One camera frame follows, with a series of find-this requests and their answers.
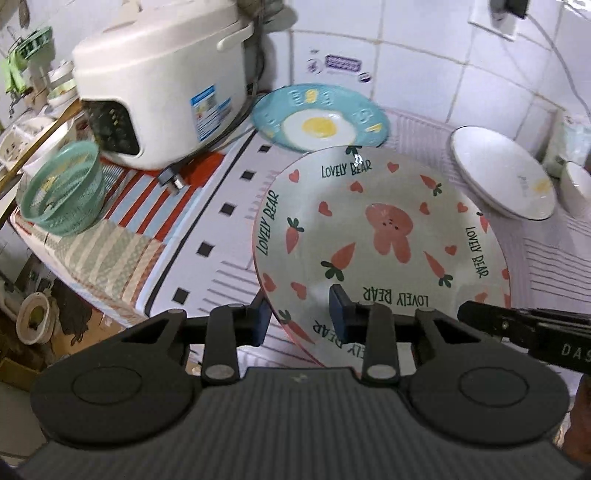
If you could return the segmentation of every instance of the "wooden stick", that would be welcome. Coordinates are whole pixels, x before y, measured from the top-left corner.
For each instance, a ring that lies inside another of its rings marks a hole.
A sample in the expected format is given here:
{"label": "wooden stick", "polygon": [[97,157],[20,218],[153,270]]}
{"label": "wooden stick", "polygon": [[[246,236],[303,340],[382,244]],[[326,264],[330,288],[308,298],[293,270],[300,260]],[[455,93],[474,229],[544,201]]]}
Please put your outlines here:
{"label": "wooden stick", "polygon": [[63,124],[65,124],[70,118],[76,116],[82,111],[82,104],[80,103],[79,99],[76,99],[66,110],[64,113],[60,115],[60,117],[56,120],[56,122],[45,130],[45,133],[31,145],[25,153],[22,154],[21,158],[17,160],[16,165],[11,168],[3,178],[0,179],[0,193],[3,191],[6,184],[11,181],[14,177],[17,176],[18,171],[23,167],[27,160],[31,158],[31,156],[42,146],[47,139],[52,136],[55,131],[60,128]]}

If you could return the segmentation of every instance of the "ceramic plate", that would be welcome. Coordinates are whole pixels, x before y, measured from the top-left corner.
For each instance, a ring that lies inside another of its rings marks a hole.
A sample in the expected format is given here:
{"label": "ceramic plate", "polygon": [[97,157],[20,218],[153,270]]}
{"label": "ceramic plate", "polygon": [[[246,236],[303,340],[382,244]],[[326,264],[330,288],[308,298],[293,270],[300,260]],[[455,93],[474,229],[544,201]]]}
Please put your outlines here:
{"label": "ceramic plate", "polygon": [[388,117],[360,93],[335,85],[292,85],[264,96],[252,121],[270,141],[301,152],[337,145],[377,147]]}
{"label": "ceramic plate", "polygon": [[528,220],[554,212],[550,178],[513,140],[486,128],[462,127],[452,134],[452,150],[466,182],[494,209]]}
{"label": "ceramic plate", "polygon": [[466,300],[510,306],[509,274],[491,226],[444,177],[371,147],[305,155],[275,179],[253,230],[255,267],[275,316],[319,363],[361,370],[342,345],[329,287],[353,301],[456,317]]}

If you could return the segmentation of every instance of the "white plate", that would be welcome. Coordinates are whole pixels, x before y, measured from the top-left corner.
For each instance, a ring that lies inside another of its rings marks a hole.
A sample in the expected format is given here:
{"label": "white plate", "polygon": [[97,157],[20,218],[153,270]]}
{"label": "white plate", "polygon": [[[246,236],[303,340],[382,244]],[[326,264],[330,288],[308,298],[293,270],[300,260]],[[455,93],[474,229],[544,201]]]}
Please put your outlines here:
{"label": "white plate", "polygon": [[462,176],[491,207],[528,220],[544,220],[554,212],[550,178],[513,140],[486,128],[461,127],[452,134],[452,150]]}
{"label": "white plate", "polygon": [[441,174],[372,147],[305,155],[275,179],[253,230],[255,268],[277,319],[329,367],[361,370],[328,311],[341,283],[353,301],[456,317],[466,300],[510,306],[508,270],[488,221]]}

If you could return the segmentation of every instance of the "green cloth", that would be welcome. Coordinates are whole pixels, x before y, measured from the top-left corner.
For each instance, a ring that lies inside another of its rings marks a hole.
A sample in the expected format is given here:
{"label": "green cloth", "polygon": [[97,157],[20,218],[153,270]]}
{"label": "green cloth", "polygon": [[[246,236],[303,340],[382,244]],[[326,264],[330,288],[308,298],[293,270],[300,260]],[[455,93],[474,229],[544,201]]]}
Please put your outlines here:
{"label": "green cloth", "polygon": [[21,94],[27,89],[27,84],[19,68],[20,61],[21,59],[19,59],[17,49],[15,48],[8,54],[8,59],[2,59],[0,63],[6,93],[15,92]]}

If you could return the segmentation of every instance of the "rice cooker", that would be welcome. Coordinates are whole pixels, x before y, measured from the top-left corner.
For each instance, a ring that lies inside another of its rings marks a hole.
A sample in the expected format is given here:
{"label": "rice cooker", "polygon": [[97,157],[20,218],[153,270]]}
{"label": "rice cooker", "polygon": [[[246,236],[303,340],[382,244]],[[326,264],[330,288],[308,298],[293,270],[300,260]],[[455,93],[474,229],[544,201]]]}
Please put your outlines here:
{"label": "rice cooker", "polygon": [[101,148],[158,170],[214,140],[245,101],[242,42],[253,30],[235,2],[193,0],[128,11],[83,40],[74,78]]}

